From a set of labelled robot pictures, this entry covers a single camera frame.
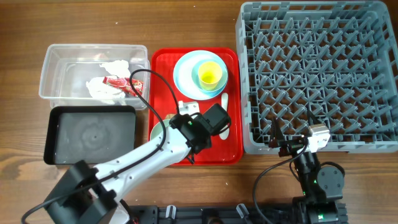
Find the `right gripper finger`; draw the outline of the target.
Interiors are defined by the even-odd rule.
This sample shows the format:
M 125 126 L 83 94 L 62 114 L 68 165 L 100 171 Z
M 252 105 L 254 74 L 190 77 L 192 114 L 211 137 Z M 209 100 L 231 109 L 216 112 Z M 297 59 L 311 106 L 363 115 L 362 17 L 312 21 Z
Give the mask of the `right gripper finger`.
M 284 140 L 284 135 L 279 126 L 279 121 L 277 118 L 272 119 L 271 126 L 271 143 L 278 143 Z
M 318 118 L 310 110 L 307 111 L 307 118 L 309 126 L 320 124 Z

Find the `brown food stick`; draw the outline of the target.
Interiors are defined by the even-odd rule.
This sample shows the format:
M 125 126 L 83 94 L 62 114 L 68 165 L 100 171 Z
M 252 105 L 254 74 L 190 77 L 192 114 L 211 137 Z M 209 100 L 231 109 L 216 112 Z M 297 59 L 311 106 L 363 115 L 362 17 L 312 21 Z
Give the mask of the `brown food stick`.
M 175 116 L 175 114 L 168 114 L 166 117 L 165 117 L 165 119 L 171 119 L 172 117 L 174 117 Z

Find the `red snack wrapper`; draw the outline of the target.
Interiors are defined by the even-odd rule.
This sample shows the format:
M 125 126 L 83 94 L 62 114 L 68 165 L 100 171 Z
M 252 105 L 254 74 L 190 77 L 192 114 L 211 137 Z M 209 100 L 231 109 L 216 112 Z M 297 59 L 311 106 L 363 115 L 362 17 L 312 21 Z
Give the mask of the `red snack wrapper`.
M 130 78 L 104 77 L 103 83 L 136 97 L 136 93 L 142 95 L 144 82 Z

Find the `white paper napkin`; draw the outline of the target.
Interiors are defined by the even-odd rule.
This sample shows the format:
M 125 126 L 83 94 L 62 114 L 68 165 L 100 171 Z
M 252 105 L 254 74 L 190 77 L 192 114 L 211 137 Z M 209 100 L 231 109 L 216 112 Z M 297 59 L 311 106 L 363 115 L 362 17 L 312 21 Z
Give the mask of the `white paper napkin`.
M 96 77 L 86 82 L 86 87 L 92 98 L 100 100 L 107 105 L 114 105 L 114 99 L 123 99 L 126 97 L 126 94 L 122 90 L 103 83 L 103 80 L 104 77 Z

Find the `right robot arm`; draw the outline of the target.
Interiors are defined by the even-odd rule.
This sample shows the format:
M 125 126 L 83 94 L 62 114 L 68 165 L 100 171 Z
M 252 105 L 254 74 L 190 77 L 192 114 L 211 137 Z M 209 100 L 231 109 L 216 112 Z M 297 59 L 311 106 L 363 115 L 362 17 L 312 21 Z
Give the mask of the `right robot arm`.
M 288 140 L 282 134 L 277 118 L 272 119 L 269 147 L 278 148 L 279 156 L 290 156 L 295 176 L 303 195 L 293 199 L 299 223 L 347 223 L 343 198 L 345 170 L 334 162 L 318 160 L 317 151 L 328 144 L 331 134 L 328 127 L 311 113 L 307 113 L 308 133 Z

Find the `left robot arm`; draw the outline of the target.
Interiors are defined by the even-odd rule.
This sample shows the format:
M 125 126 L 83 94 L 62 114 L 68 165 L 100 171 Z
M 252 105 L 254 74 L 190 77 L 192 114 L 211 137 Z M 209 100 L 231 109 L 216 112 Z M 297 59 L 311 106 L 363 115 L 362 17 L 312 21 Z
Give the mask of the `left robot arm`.
M 55 223 L 124 223 L 127 216 L 118 209 L 127 193 L 169 165 L 192 161 L 230 122 L 217 103 L 203 114 L 176 114 L 157 137 L 119 158 L 94 167 L 85 161 L 72 165 L 44 209 Z

